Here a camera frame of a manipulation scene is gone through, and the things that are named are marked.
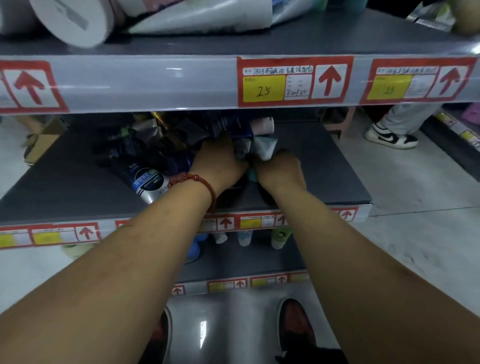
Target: person's right hand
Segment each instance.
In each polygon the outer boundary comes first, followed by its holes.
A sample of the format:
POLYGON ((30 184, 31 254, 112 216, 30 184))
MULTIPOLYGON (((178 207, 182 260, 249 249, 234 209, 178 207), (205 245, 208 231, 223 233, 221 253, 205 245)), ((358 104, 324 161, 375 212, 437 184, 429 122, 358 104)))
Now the person's right hand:
POLYGON ((281 150, 269 161, 256 158, 253 167, 257 171, 258 182, 269 194, 286 188, 306 189, 298 158, 288 150, 281 150))

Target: shoe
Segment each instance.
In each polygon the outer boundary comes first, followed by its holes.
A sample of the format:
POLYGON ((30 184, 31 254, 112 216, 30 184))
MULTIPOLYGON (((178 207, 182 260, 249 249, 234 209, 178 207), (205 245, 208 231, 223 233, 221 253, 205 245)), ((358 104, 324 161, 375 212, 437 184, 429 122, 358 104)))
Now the shoe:
POLYGON ((380 122, 373 123, 363 137, 371 142, 396 149, 412 149, 419 143, 413 135, 397 135, 385 128, 380 122))
POLYGON ((287 363, 288 352, 306 352, 316 348, 315 333, 300 302, 292 298, 280 302, 277 310, 277 337, 282 356, 276 356, 279 363, 287 363))
POLYGON ((172 342, 172 316, 165 307, 138 364, 165 363, 172 342))

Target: red bracelet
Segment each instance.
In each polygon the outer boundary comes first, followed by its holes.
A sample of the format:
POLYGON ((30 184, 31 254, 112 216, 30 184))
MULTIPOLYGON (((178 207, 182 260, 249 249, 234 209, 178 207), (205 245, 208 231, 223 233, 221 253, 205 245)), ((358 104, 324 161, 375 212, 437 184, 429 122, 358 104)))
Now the red bracelet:
POLYGON ((215 209, 215 204, 216 204, 215 191, 213 190, 212 185, 209 184, 207 181, 205 181, 198 174, 187 174, 187 173, 183 172, 183 173, 180 173, 177 176, 170 177, 170 182, 168 183, 168 188, 176 185, 177 183, 185 182, 186 180, 194 180, 194 181, 201 182, 205 185, 206 188, 208 188, 208 190, 210 191, 210 194, 212 195, 212 204, 208 208, 207 212, 210 213, 210 214, 213 214, 214 209, 215 209))

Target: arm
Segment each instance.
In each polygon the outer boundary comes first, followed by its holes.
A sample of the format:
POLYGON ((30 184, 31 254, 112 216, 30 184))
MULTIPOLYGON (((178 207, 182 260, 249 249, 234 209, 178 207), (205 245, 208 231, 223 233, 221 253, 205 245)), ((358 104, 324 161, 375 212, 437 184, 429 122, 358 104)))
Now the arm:
POLYGON ((480 319, 308 193, 294 155, 281 152, 255 167, 293 230, 350 364, 478 360, 480 319))
MULTIPOLYGON (((228 138, 204 142, 191 173, 217 195, 246 165, 228 138)), ((173 186, 0 316, 0 363, 136 363, 211 203, 200 182, 173 186)))

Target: floor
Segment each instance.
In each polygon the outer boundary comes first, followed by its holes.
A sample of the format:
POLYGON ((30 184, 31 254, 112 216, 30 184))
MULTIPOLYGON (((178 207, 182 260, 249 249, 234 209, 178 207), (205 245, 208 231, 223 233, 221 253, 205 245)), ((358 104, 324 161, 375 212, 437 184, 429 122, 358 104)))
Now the floor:
MULTIPOLYGON (((373 196, 366 222, 353 224, 375 244, 480 315, 480 184, 417 133, 413 150, 367 142, 359 112, 338 146, 373 196)), ((19 145, 25 132, 0 124, 0 195, 26 170, 19 145)), ((0 312, 70 262, 59 247, 0 251, 0 312)), ((273 363, 279 354, 276 309, 301 301, 317 344, 338 347, 310 283, 280 288, 176 297, 170 363, 273 363), (206 337, 200 345, 200 323, 206 337)))

